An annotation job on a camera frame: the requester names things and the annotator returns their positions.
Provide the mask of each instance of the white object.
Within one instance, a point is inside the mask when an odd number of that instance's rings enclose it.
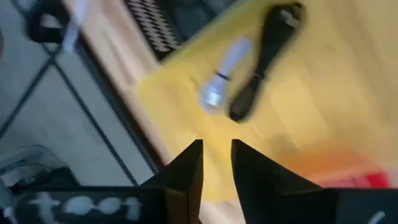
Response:
[[[213,114],[225,101],[225,89],[230,79],[231,71],[242,61],[251,48],[251,41],[247,38],[237,40],[228,50],[218,74],[202,90],[201,104],[203,109]]]
[[[88,0],[76,0],[72,18],[67,27],[62,47],[66,52],[73,52],[79,34],[79,27],[88,7]]]

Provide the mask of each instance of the yellow mat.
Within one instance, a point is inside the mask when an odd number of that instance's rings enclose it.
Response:
[[[268,71],[256,109],[245,123],[231,121],[225,112],[206,114],[200,92],[228,47],[242,36],[255,46],[233,72],[228,99],[250,77],[270,1],[235,5],[131,93],[138,94],[159,137],[175,155],[194,139],[204,139],[204,199],[236,198],[230,162],[234,138],[276,160],[309,144],[338,139],[355,144],[375,160],[396,163],[391,145],[398,139],[393,96],[397,88],[392,84],[397,65],[390,59],[398,57],[386,42],[395,44],[397,36],[383,25],[392,19],[384,13],[396,6],[389,5],[395,4],[391,1],[373,2],[302,1],[307,7],[304,28]]]

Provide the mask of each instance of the black and white checkered fabric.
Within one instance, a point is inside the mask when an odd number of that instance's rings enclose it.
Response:
[[[158,60],[178,49],[180,42],[156,0],[124,0]]]

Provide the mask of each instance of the wooden table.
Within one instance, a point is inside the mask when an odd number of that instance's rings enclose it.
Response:
[[[398,2],[302,3],[307,7],[305,28],[270,71],[252,119],[240,125],[223,115],[203,113],[198,91],[234,38],[258,39],[258,18],[267,2],[239,3],[162,68],[121,1],[92,1],[83,32],[165,163],[194,138],[203,138],[208,142],[205,150],[223,161],[211,163],[212,169],[224,172],[228,161],[223,149],[228,150],[230,138],[241,138],[276,160],[286,148],[346,141],[378,164],[398,167],[398,29],[394,18]],[[255,56],[253,52],[238,72],[250,71]],[[231,84],[229,96],[244,79]],[[156,99],[162,101],[151,103]],[[206,208],[218,205],[208,203]]]

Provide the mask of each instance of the floor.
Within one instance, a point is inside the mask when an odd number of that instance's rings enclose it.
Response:
[[[48,59],[43,48],[24,35],[24,20],[11,4],[0,1],[4,52],[0,59],[0,126],[18,104]],[[28,9],[35,0],[17,1]],[[89,71],[74,53],[57,60],[94,119],[139,184],[153,175]],[[132,185],[93,124],[51,67],[16,120],[0,139],[0,153],[41,144],[67,164],[82,185]]]

